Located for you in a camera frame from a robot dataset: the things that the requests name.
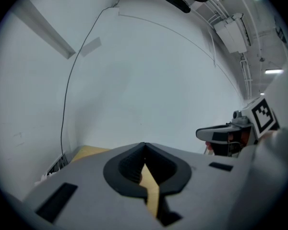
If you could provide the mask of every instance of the wall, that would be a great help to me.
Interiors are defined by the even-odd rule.
[[[96,15],[116,0],[32,1],[78,50]],[[65,59],[13,13],[2,21],[0,185],[20,200],[61,154],[63,100],[74,59],[75,55]],[[70,150],[67,136],[63,136],[63,147]]]
[[[196,130],[242,107],[239,64],[216,40],[214,66],[207,27],[193,14],[164,0],[121,0],[87,42],[98,36],[102,46],[77,64],[68,96],[79,145],[145,141],[203,153]]]

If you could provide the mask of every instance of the white air conditioning unit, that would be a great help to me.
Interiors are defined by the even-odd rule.
[[[236,13],[215,24],[214,28],[230,53],[244,53],[252,44],[252,37],[242,13]]]

